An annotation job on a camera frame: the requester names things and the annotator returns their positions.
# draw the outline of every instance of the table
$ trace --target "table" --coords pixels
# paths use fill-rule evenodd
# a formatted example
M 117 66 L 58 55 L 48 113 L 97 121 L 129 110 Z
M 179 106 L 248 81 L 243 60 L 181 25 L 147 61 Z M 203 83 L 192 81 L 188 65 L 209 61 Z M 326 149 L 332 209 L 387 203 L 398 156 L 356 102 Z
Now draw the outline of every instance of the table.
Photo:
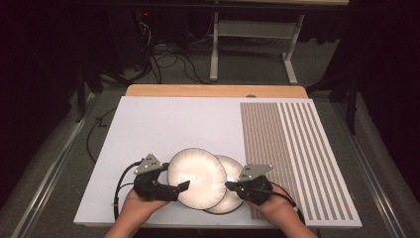
M 257 98 L 244 97 L 250 94 Z M 278 106 L 289 112 L 278 115 L 276 110 L 267 106 Z M 293 113 L 293 110 L 309 114 L 299 117 L 299 113 Z M 271 120 L 272 116 L 283 120 L 277 123 Z M 361 227 L 317 118 L 312 100 L 300 86 L 130 86 L 120 101 L 74 222 L 111 225 L 114 222 L 111 203 L 115 186 L 128 165 L 148 153 L 153 153 L 163 163 L 169 162 L 177 152 L 194 147 L 229 156 L 242 165 L 273 164 L 274 170 L 267 173 L 268 179 L 290 188 L 303 209 L 308 226 Z M 312 135 L 309 131 L 301 131 L 305 126 L 317 132 Z M 281 128 L 294 128 L 301 133 L 290 130 L 278 133 Z M 272 136 L 270 139 L 264 137 L 268 134 Z M 305 149 L 301 145 L 313 148 Z M 308 150 L 321 158 L 309 155 Z M 301 159 L 297 158 L 300 157 L 299 153 L 296 154 L 298 151 L 302 152 Z M 123 183 L 133 179 L 134 175 L 127 175 Z M 159 181 L 166 183 L 165 174 L 160 175 Z M 124 200 L 128 190 L 128 187 L 121 190 L 120 200 Z M 229 214 L 212 215 L 187 208 L 180 202 L 172 202 L 157 211 L 145 226 L 273 228 L 247 205 Z
M 227 2 L 253 2 L 272 4 L 299 4 L 299 5 L 348 5 L 349 0 L 228 0 Z M 219 36 L 253 37 L 289 40 L 287 52 L 282 53 L 282 61 L 286 69 L 290 84 L 297 84 L 296 75 L 291 63 L 291 57 L 302 28 L 305 15 L 300 14 L 295 23 L 252 22 L 238 20 L 219 20 L 219 13 L 214 13 L 213 24 L 213 50 L 210 63 L 210 80 L 216 81 L 218 77 L 218 43 Z

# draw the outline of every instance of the dark background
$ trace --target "dark background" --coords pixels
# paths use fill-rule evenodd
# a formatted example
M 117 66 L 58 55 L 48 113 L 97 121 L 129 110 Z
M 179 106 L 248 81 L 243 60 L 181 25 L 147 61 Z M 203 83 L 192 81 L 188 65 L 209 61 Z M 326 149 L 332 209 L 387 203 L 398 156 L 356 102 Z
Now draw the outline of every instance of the dark background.
M 419 199 L 416 168 L 419 168 L 420 158 L 417 149 L 420 37 L 415 26 L 414 2 L 354 0 L 352 8 L 370 7 L 379 12 L 357 17 L 337 13 L 308 14 L 299 41 L 316 38 L 323 44 L 341 39 L 325 78 L 347 70 L 354 61 L 361 62 L 356 73 L 360 93 L 386 148 Z M 0 203 L 3 204 L 38 147 L 68 112 L 67 98 L 75 89 L 79 64 L 91 60 L 107 70 L 122 72 L 123 64 L 139 59 L 124 61 L 124 49 L 118 46 L 124 37 L 127 40 L 127 36 L 136 36 L 130 22 L 132 15 L 118 15 L 118 11 L 110 14 L 105 10 L 62 9 L 52 0 L 6 1 L 0 11 L 0 158 L 3 169 Z M 148 21 L 156 30 L 157 39 L 187 47 L 187 33 L 203 36 L 209 17 L 210 13 L 165 10 L 152 12 Z M 283 19 L 288 16 L 264 17 Z M 139 49 L 135 43 L 126 46 Z M 98 76 L 94 69 L 87 74 L 94 80 Z M 335 88 L 348 80 L 343 77 L 324 89 Z

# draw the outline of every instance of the white table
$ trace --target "white table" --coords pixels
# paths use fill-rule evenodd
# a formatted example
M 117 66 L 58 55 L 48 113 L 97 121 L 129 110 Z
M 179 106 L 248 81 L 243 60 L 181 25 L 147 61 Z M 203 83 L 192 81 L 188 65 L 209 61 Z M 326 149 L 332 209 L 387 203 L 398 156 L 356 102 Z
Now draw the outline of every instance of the white table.
M 235 87 L 221 86 L 220 91 Z M 170 86 L 164 86 L 163 91 L 168 88 Z M 272 116 L 280 118 L 281 123 L 266 120 Z M 147 154 L 154 154 L 163 163 L 170 162 L 177 152 L 186 148 L 229 156 L 242 165 L 272 164 L 274 170 L 267 174 L 268 178 L 289 187 L 308 226 L 362 226 L 311 99 L 179 95 L 121 99 L 74 222 L 111 225 L 114 222 L 111 204 L 123 170 Z M 160 182 L 167 183 L 165 175 L 160 175 Z M 132 182 L 134 177 L 133 173 L 128 173 L 123 183 Z M 128 190 L 128 187 L 121 190 L 120 201 L 125 199 Z M 180 202 L 172 202 L 157 211 L 145 226 L 273 228 L 252 214 L 247 205 L 229 214 L 213 215 Z

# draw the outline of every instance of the black cable on floor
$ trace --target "black cable on floor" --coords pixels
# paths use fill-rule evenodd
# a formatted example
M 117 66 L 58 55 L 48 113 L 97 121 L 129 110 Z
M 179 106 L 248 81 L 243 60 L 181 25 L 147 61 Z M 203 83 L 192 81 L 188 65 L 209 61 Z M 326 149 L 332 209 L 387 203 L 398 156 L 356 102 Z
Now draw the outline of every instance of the black cable on floor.
M 157 77 L 157 84 L 161 84 L 161 73 L 160 73 L 160 66 L 158 65 L 158 61 L 155 58 L 155 56 L 152 54 L 152 59 L 155 62 L 155 65 L 157 66 L 157 73 L 158 73 L 158 77 Z
M 87 154 L 89 155 L 90 160 L 96 164 L 96 160 L 93 157 L 92 153 L 90 152 L 90 148 L 89 148 L 89 141 L 90 141 L 90 136 L 92 135 L 93 130 L 96 128 L 96 126 L 98 127 L 106 127 L 106 125 L 103 125 L 102 122 L 104 120 L 104 118 L 110 114 L 111 112 L 115 111 L 117 109 L 117 107 L 112 108 L 111 110 L 107 111 L 104 115 L 102 115 L 101 117 L 96 117 L 96 122 L 95 124 L 93 124 L 92 128 L 90 129 L 89 133 L 87 134 L 87 138 L 86 138 L 86 151 Z
M 274 43 L 279 41 L 279 39 L 270 39 L 269 41 L 267 41 L 265 43 L 256 43 L 256 42 L 248 41 L 249 39 L 254 39 L 254 38 L 222 37 L 222 38 L 220 38 L 221 42 L 225 42 L 229 45 L 231 45 L 231 44 L 238 44 L 238 45 L 232 50 L 225 50 L 225 49 L 222 48 L 222 46 L 219 46 L 218 50 L 220 52 L 232 53 L 232 52 L 235 52 L 235 51 L 239 50 L 242 47 L 268 46 L 268 45 L 274 44 Z
M 203 41 L 201 41 L 199 43 L 197 42 L 197 43 L 190 44 L 189 46 L 192 47 L 192 48 L 194 48 L 194 49 L 197 49 L 197 50 L 211 49 L 213 47 L 213 41 L 210 41 L 210 40 L 212 40 L 212 39 L 213 38 L 211 37 L 211 38 L 208 38 L 206 40 L 203 40 Z
M 155 59 L 157 68 L 169 68 L 169 67 L 172 67 L 172 66 L 176 65 L 176 63 L 178 61 L 181 61 L 183 63 L 183 68 L 184 68 L 185 75 L 189 79 L 191 79 L 192 81 L 198 82 L 198 83 L 202 83 L 202 84 L 212 84 L 211 82 L 206 82 L 206 81 L 201 79 L 201 77 L 198 75 L 198 73 L 196 71 L 195 64 L 192 62 L 192 60 L 185 53 L 180 53 L 180 52 L 173 53 L 167 47 L 165 50 L 160 51 L 158 54 L 153 54 L 153 56 L 160 56 L 159 58 Z M 174 61 L 170 65 L 161 66 L 161 65 L 158 64 L 159 60 L 162 60 L 163 58 L 169 58 L 169 57 L 174 58 Z M 187 72 L 188 63 L 192 66 L 192 71 L 193 71 L 193 74 L 194 74 L 195 78 L 192 77 L 191 75 L 189 75 L 189 73 Z

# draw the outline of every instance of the black cable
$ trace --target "black cable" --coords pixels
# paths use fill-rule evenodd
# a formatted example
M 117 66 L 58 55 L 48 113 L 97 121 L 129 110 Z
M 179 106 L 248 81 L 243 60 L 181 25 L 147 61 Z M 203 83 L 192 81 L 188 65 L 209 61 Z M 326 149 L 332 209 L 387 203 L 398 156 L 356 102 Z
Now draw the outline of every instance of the black cable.
M 244 47 L 247 47 L 247 46 L 251 46 L 251 47 L 267 46 L 267 45 L 274 44 L 274 43 L 279 41 L 279 39 L 269 39 L 265 43 L 257 43 L 257 42 L 253 42 L 253 41 L 248 41 L 248 40 L 252 40 L 252 39 L 255 39 L 255 38 L 240 38 L 239 40 L 237 40 L 236 38 L 232 38 L 233 41 L 237 40 L 237 42 L 242 42 Z
M 204 34 L 204 37 L 202 39 L 200 39 L 198 42 L 193 42 L 193 43 L 188 43 L 188 44 L 190 46 L 193 46 L 193 45 L 196 45 L 196 44 L 200 44 L 202 42 L 206 42 L 206 41 L 208 41 L 210 39 L 213 39 L 213 37 L 208 37 L 208 35 L 210 34 L 210 31 L 211 31 L 212 27 L 214 26 L 213 21 L 214 21 L 214 14 L 211 14 L 209 27 L 207 28 L 207 32 L 206 32 L 206 34 Z
M 244 41 L 239 41 L 239 42 L 240 42 L 239 45 L 235 49 L 233 49 L 233 50 L 224 50 L 220 46 L 217 49 L 219 51 L 221 51 L 221 52 L 232 53 L 232 52 L 235 52 L 235 51 L 239 50 L 243 46 Z
M 158 65 L 158 61 L 153 54 L 152 54 L 152 59 L 154 59 L 155 65 L 157 66 L 157 73 L 158 73 L 157 84 L 161 84 L 160 66 Z
M 111 78 L 119 81 L 120 83 L 124 84 L 125 86 L 130 86 L 133 84 L 132 81 L 128 80 L 126 77 L 120 75 L 119 73 L 113 72 L 113 71 L 108 71 L 107 69 L 97 65 L 96 63 L 93 63 L 91 61 L 88 62 L 88 64 L 90 66 L 92 66 L 95 70 L 104 73 L 108 76 L 110 76 Z
M 210 83 L 210 82 L 206 82 L 206 81 L 203 81 L 203 80 L 201 80 L 201 77 L 198 75 L 198 73 L 197 73 L 197 71 L 195 70 L 195 65 L 194 65 L 194 63 L 191 61 L 191 59 L 186 55 L 186 54 L 184 54 L 184 53 L 175 53 L 176 55 L 182 55 L 183 57 L 185 57 L 187 60 L 188 60 L 188 62 L 191 64 L 191 66 L 192 66 L 192 71 L 194 72 L 194 75 L 197 77 L 197 79 L 198 79 L 198 82 L 201 82 L 201 83 L 203 83 L 203 84 L 212 84 L 212 83 Z M 188 78 L 190 78 L 191 80 L 193 80 L 193 81 L 196 81 L 196 80 L 194 80 L 194 79 L 192 79 L 189 75 L 188 75 L 188 73 L 186 72 L 186 66 L 184 67 L 184 71 L 185 71 L 185 74 L 188 76 Z
M 160 54 L 163 54 L 163 53 L 165 53 L 165 52 L 168 52 L 168 50 L 169 50 L 169 44 L 160 44 L 160 45 L 156 45 L 156 46 L 154 46 L 154 49 L 155 48 L 159 48 L 159 47 L 161 47 L 161 46 L 165 46 L 166 47 L 166 49 L 164 49 L 164 50 L 160 50 L 160 52 L 154 52 L 154 55 L 155 56 L 158 56 L 158 55 L 160 55 Z
M 154 74 L 155 79 L 157 80 L 157 84 L 158 84 L 158 75 L 153 68 L 152 68 L 152 73 Z
M 262 189 L 253 189 L 253 191 L 258 191 L 258 192 L 263 192 L 263 193 L 268 193 L 268 194 L 271 194 L 271 195 L 276 195 L 276 196 L 279 196 L 279 197 L 282 197 L 282 198 L 284 198 L 286 201 L 288 201 L 289 203 L 290 203 L 290 205 L 293 207 L 293 209 L 296 211 L 296 213 L 297 213 L 297 216 L 299 217 L 299 219 L 300 219 L 300 221 L 303 223 L 303 224 L 305 224 L 306 225 L 306 222 L 305 222 L 305 217 L 303 216 L 303 213 L 302 213 L 302 211 L 300 210 L 300 208 L 299 208 L 299 206 L 296 204 L 296 202 L 293 200 L 293 198 L 291 198 L 291 196 L 288 194 L 288 192 L 283 188 L 283 187 L 281 187 L 280 185 L 278 185 L 278 184 L 276 184 L 276 183 L 274 183 L 274 182 L 272 182 L 272 184 L 274 184 L 274 185 L 277 185 L 278 187 L 280 187 L 288 196 L 286 196 L 286 195 L 283 195 L 283 194 L 281 194 L 281 193 L 278 193 L 278 192 L 275 192 L 275 191 L 268 191 L 268 190 L 262 190 Z
M 130 169 L 132 169 L 133 167 L 137 167 L 138 165 L 140 164 L 140 162 L 135 162 L 135 163 L 133 163 L 133 164 L 131 164 L 131 165 L 129 165 L 124 171 L 123 171 L 123 174 L 121 175 L 121 177 L 120 177 L 120 180 L 118 180 L 118 184 L 117 184 L 117 188 L 115 189 L 115 195 L 114 195 L 114 203 L 113 203 L 113 206 L 114 206 L 114 217 L 115 217 L 115 220 L 117 220 L 117 218 L 118 218 L 118 216 L 120 215 L 120 211 L 119 211 L 119 207 L 118 207 L 118 205 L 119 205 L 119 203 L 118 203 L 118 201 L 119 201 L 119 197 L 118 197 L 118 193 L 120 192 L 120 189 L 122 188 L 122 187 L 124 187 L 124 186 L 126 186 L 126 185 L 129 185 L 129 183 L 126 183 L 126 184 L 124 184 L 124 185 L 121 185 L 121 183 L 123 182 L 123 179 L 124 179 L 124 177 L 126 176 L 126 173 L 130 170 Z
M 177 57 L 177 56 L 169 55 L 169 56 L 162 56 L 160 58 L 157 58 L 157 61 L 159 61 L 161 59 L 164 59 L 164 58 L 175 58 L 175 60 L 171 64 L 169 64 L 169 65 L 164 65 L 164 66 L 160 65 L 159 66 L 160 68 L 169 68 L 169 67 L 172 67 L 172 66 L 174 66 L 178 62 L 178 59 L 179 59 L 179 57 Z
M 95 124 L 93 124 L 92 128 L 90 129 L 89 133 L 87 134 L 87 138 L 86 138 L 86 151 L 87 154 L 89 155 L 90 160 L 96 164 L 95 159 L 93 158 L 92 153 L 90 152 L 90 148 L 89 148 L 89 141 L 90 141 L 90 136 L 92 135 L 93 130 L 96 128 L 96 126 L 100 123 L 102 123 L 103 119 L 110 114 L 111 112 L 115 111 L 117 109 L 117 107 L 112 108 L 111 110 L 107 111 L 104 115 L 102 115 L 101 117 L 97 117 L 96 118 L 96 122 Z
M 194 48 L 194 49 L 197 49 L 197 50 L 207 50 L 207 49 L 210 49 L 210 48 L 213 47 L 213 41 L 209 41 L 209 40 L 212 40 L 212 39 L 213 38 L 209 38 L 209 39 L 206 39 L 205 41 L 202 41 L 200 43 L 190 44 L 189 46 Z
M 151 63 L 148 61 L 148 62 L 146 63 L 145 68 L 143 69 L 143 71 L 142 71 L 141 73 L 137 74 L 136 76 L 134 76 L 134 77 L 132 77 L 132 78 L 129 78 L 128 80 L 129 80 L 129 81 L 135 81 L 135 80 L 138 80 L 138 79 L 140 79 L 140 78 L 142 78 L 142 77 L 146 76 L 146 75 L 147 75 L 147 74 L 151 71 L 151 68 L 152 68 L 152 65 L 151 65 Z
M 197 80 L 197 79 L 194 79 L 194 78 L 192 78 L 189 74 L 188 74 L 188 72 L 186 71 L 186 62 L 185 62 L 185 60 L 184 59 L 181 59 L 181 58 L 178 58 L 182 63 L 183 63 L 183 65 L 184 65 L 184 72 L 185 72 L 185 75 L 189 78 L 189 79 L 191 79 L 192 81 L 195 81 L 195 82 L 198 82 L 198 83 L 200 83 L 200 80 Z

